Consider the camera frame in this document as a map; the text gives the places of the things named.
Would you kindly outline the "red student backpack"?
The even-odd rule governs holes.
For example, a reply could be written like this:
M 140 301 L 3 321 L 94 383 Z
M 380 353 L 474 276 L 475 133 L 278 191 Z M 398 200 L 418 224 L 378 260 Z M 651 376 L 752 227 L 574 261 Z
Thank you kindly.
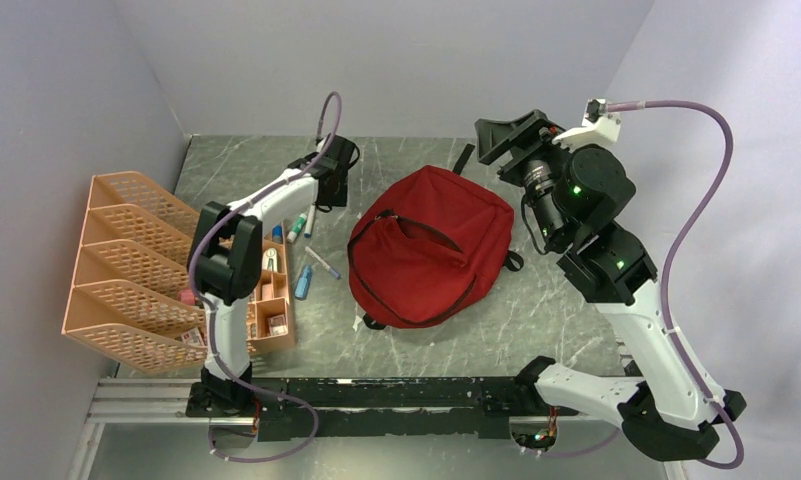
M 502 270 L 523 268 L 513 208 L 462 175 L 473 151 L 394 183 L 353 228 L 349 286 L 366 327 L 434 327 L 484 298 Z

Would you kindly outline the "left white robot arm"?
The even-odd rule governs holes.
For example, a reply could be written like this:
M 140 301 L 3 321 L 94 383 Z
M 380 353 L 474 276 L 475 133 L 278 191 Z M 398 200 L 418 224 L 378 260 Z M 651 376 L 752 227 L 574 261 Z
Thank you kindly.
M 343 206 L 348 170 L 360 155 L 353 141 L 329 135 L 268 185 L 242 199 L 202 208 L 187 268 L 206 317 L 200 383 L 225 414 L 247 411 L 255 393 L 246 320 L 248 298 L 261 278 L 265 236 L 312 205 Z

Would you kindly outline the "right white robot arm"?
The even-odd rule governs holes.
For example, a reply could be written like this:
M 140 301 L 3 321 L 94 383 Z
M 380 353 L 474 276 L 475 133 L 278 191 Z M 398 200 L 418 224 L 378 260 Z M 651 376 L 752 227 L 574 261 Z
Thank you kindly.
M 691 353 L 662 304 L 646 247 L 617 222 L 636 192 L 611 149 L 619 130 L 619 118 L 604 111 L 569 130 L 538 110 L 475 123 L 479 161 L 506 157 L 499 178 L 524 191 L 521 210 L 540 230 L 536 250 L 557 255 L 566 280 L 609 322 L 641 372 L 599 377 L 541 356 L 517 375 L 516 402 L 529 414 L 563 408 L 604 420 L 657 461 L 705 461 L 718 444 L 717 425 L 737 419 L 746 402 Z

